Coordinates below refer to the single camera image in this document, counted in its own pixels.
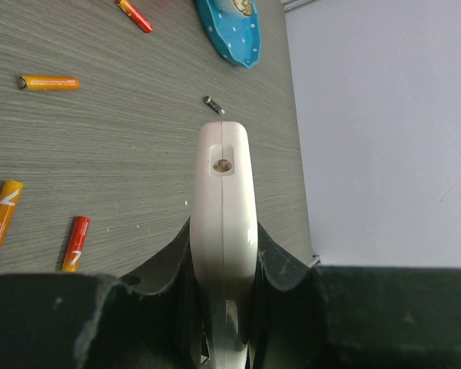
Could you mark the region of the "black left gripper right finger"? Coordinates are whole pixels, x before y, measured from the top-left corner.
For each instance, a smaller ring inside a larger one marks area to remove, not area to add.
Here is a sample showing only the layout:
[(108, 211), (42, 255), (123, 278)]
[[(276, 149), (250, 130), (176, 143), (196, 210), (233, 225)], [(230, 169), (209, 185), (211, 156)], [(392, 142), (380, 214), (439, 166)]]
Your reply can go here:
[(461, 269), (307, 267), (258, 231), (253, 368), (461, 368)]

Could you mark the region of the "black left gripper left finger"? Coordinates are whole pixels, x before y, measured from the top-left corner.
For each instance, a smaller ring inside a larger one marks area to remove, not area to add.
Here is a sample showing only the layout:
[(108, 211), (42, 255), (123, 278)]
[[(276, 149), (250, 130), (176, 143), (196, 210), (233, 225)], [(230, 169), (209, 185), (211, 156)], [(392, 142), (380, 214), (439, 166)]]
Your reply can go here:
[(0, 368), (193, 368), (189, 228), (138, 268), (0, 274)]

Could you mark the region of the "white red remote control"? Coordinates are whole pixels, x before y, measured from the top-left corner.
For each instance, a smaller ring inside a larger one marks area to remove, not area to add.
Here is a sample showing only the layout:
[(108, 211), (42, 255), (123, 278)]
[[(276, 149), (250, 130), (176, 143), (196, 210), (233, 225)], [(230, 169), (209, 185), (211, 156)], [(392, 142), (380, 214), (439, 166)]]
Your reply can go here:
[(190, 246), (211, 367), (244, 368), (258, 230), (248, 136), (238, 122), (200, 131)]

